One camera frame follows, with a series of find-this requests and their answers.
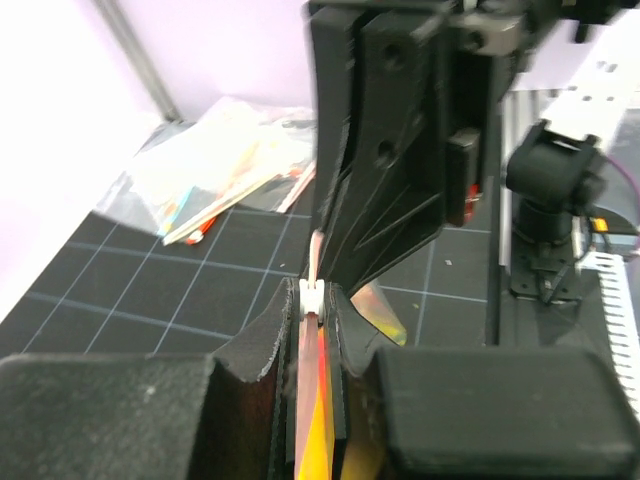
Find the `plastic bag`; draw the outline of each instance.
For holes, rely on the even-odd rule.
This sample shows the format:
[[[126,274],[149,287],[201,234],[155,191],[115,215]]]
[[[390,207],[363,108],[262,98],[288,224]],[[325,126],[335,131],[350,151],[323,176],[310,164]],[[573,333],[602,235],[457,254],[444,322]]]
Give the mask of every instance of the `plastic bag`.
[[[396,345],[407,343],[407,329],[398,320],[377,279],[358,290],[351,297],[351,303],[362,317]]]
[[[316,122],[305,119],[308,111],[292,112],[280,125],[287,131],[291,164],[240,203],[258,210],[284,213],[315,176],[314,142]]]
[[[267,184],[292,177],[300,166],[309,176],[314,125],[309,109],[225,97],[196,124],[173,126],[164,138],[150,141],[96,210],[163,237],[164,244],[185,240],[254,192],[249,205],[278,210],[291,189],[280,188],[273,196]]]

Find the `black mount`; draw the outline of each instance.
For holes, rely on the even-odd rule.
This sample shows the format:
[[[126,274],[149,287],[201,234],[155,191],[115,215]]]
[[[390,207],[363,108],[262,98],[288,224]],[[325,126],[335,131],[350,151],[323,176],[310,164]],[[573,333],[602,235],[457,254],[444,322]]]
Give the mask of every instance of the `black mount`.
[[[313,1],[319,276],[348,294],[462,226],[497,169],[500,100],[560,2]]]
[[[506,186],[516,197],[510,289],[519,297],[574,301],[581,289],[573,219],[592,216],[605,188],[598,176],[605,160],[597,138],[576,141],[547,126],[545,120],[530,130],[507,167]]]
[[[293,479],[298,298],[283,279],[213,354],[3,360],[2,478]],[[640,430],[598,357],[399,348],[336,285],[325,299],[332,478],[377,460],[359,478],[637,478]]]

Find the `white plastic clip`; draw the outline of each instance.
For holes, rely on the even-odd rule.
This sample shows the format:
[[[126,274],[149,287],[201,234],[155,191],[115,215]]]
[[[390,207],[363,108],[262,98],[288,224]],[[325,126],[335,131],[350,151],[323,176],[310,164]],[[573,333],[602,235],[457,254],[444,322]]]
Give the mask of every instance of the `white plastic clip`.
[[[322,321],[324,315],[324,280],[318,280],[320,248],[324,235],[315,231],[309,244],[309,279],[300,279],[300,312],[302,318],[315,314]]]
[[[313,313],[322,319],[324,315],[324,280],[316,280],[315,288],[309,286],[308,280],[300,280],[300,313],[303,318]]]

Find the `black cutting mat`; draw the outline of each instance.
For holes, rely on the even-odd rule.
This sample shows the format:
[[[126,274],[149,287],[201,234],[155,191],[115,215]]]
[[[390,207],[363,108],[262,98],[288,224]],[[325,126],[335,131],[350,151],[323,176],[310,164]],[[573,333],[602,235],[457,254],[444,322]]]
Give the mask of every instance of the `black cutting mat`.
[[[287,215],[236,207],[195,247],[89,215],[0,324],[0,356],[215,350],[297,275],[311,190]],[[380,278],[409,344],[482,344],[488,230],[489,202]]]

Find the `cable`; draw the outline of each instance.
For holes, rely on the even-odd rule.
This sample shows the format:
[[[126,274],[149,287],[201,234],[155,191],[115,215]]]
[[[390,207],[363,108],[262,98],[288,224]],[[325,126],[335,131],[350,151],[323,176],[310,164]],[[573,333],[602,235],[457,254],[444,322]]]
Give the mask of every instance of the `cable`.
[[[604,243],[604,252],[613,253],[613,246],[611,245],[611,240],[609,240],[609,235],[600,232],[600,237],[602,238],[602,243]]]
[[[627,167],[625,167],[618,160],[614,159],[613,157],[607,157],[607,160],[609,161],[611,166],[613,168],[615,168],[618,171],[618,173],[624,177],[624,179],[627,181],[627,183],[629,184],[629,186],[633,190],[633,193],[634,193],[634,195],[636,197],[636,212],[637,212],[637,215],[638,215],[636,225],[640,225],[640,184],[638,184],[638,180],[636,180],[636,178],[627,169]],[[636,236],[636,242],[635,242],[634,249],[635,249],[636,255],[637,255],[638,250],[640,250],[640,231],[638,232],[638,235]]]
[[[541,295],[540,300],[545,305],[549,305],[551,302],[553,302],[556,295],[558,294],[560,285],[564,281],[564,278],[567,276],[567,273],[569,273],[569,271],[572,268],[575,268],[575,266],[578,263],[580,263],[582,260],[584,260],[586,256],[589,254],[589,250],[591,250],[591,247],[593,246],[593,240],[594,240],[593,237],[595,235],[595,228],[593,226],[593,216],[594,215],[591,212],[589,212],[583,217],[584,220],[586,220],[587,222],[587,241],[582,251],[582,255],[580,255],[579,258],[575,258],[572,262],[565,264],[554,277],[553,281],[551,282],[551,286],[548,289],[543,290],[545,294]]]

